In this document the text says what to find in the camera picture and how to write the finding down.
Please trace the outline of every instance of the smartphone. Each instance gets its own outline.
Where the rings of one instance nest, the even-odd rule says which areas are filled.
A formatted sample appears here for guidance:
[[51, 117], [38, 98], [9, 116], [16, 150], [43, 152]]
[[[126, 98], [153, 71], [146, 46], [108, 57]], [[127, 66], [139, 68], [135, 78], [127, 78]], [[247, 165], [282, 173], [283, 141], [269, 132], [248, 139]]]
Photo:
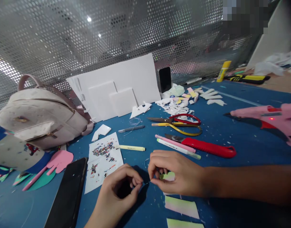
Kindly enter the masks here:
[[87, 159], [67, 165], [44, 228], [74, 228], [76, 226]]
[[171, 82], [171, 68], [165, 67], [158, 71], [159, 73], [159, 81], [160, 81], [160, 89], [161, 92], [164, 93], [172, 88]]

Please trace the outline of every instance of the red utility knife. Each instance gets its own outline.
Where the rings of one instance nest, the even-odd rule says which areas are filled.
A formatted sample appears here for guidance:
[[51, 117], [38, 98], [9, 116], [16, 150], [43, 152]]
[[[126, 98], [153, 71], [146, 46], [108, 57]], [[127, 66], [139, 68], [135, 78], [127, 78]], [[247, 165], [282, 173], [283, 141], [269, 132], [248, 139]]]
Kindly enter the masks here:
[[236, 155], [236, 151], [233, 146], [224, 147], [224, 146], [219, 146], [219, 145], [208, 143], [208, 142], [199, 141], [197, 139], [182, 138], [179, 136], [168, 135], [168, 134], [165, 134], [165, 137], [173, 141], [179, 142], [183, 145], [186, 145], [198, 150], [202, 150], [204, 152], [207, 152], [219, 157], [233, 158]]

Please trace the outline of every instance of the metal mesh panel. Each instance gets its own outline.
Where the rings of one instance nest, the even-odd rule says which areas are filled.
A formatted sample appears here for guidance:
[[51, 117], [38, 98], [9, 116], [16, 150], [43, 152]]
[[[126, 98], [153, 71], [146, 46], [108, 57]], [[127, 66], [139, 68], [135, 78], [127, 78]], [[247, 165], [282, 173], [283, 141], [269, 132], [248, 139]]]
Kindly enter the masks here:
[[251, 37], [221, 34], [222, 4], [222, 0], [0, 1], [0, 109], [16, 92], [21, 74], [33, 74], [69, 95], [66, 78], [149, 52], [157, 70], [171, 67], [175, 83], [191, 75], [216, 75], [222, 62], [238, 58]]

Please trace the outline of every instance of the blue table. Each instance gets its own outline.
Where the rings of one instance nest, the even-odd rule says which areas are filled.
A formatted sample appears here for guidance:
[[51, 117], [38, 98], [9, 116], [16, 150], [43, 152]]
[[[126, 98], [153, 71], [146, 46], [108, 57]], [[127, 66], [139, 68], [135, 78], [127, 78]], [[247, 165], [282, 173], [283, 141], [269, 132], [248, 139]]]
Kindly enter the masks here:
[[[207, 83], [206, 87], [237, 96], [261, 105], [273, 105], [280, 107], [282, 103], [291, 103], [291, 94], [270, 91], [255, 86], [243, 85], [224, 81], [222, 83]], [[231, 110], [251, 107], [252, 105], [223, 96], [225, 106], [217, 104], [207, 105], [206, 101], [199, 98], [189, 108], [195, 110], [195, 115], [202, 121], [203, 134], [197, 139], [219, 145], [233, 145], [237, 150], [236, 157], [223, 159], [202, 151], [197, 153], [202, 156], [201, 160], [193, 161], [197, 164], [207, 166], [235, 167], [263, 164], [291, 164], [291, 147], [281, 138], [260, 130], [252, 124], [233, 121], [223, 116]], [[120, 129], [128, 128], [130, 114], [116, 117], [96, 124], [98, 129], [102, 123], [112, 128], [110, 133]], [[136, 145], [146, 147], [145, 152], [121, 150], [124, 163], [131, 166], [137, 165], [146, 170], [144, 163], [154, 149], [169, 148], [156, 142], [155, 134], [163, 136], [165, 133], [182, 136], [170, 127], [151, 127], [147, 117], [169, 117], [163, 109], [153, 104], [151, 110], [142, 114], [139, 118], [146, 127], [140, 130], [118, 134], [119, 143], [122, 145]], [[76, 138], [68, 147], [68, 151], [74, 154], [74, 160], [87, 157], [89, 143], [93, 134]], [[18, 172], [14, 172], [0, 183], [0, 227], [43, 227], [49, 214], [54, 197], [57, 193], [63, 173], [56, 177], [46, 186], [32, 192], [22, 192], [23, 184], [12, 187]], [[184, 200], [194, 200], [197, 204], [201, 220], [190, 218], [185, 215], [164, 208], [164, 196], [162, 191], [153, 184], [146, 185], [142, 192], [145, 201], [131, 214], [130, 219], [126, 217], [119, 227], [156, 227], [166, 228], [166, 218], [203, 223], [209, 227], [280, 227], [281, 224], [291, 226], [291, 210], [283, 209], [260, 202], [241, 199], [201, 199], [182, 196]], [[86, 195], [82, 195], [77, 228], [82, 228], [88, 221], [100, 188]]]

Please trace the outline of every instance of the hot glue gun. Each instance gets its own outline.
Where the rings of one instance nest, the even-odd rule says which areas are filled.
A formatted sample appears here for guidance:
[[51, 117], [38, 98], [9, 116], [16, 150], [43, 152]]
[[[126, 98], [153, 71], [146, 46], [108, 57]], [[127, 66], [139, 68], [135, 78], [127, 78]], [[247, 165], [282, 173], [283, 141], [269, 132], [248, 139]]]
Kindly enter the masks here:
[[237, 109], [230, 113], [226, 113], [225, 115], [259, 119], [262, 122], [261, 129], [279, 129], [287, 137], [287, 144], [291, 146], [291, 104], [282, 104], [280, 108], [274, 108], [268, 105]]

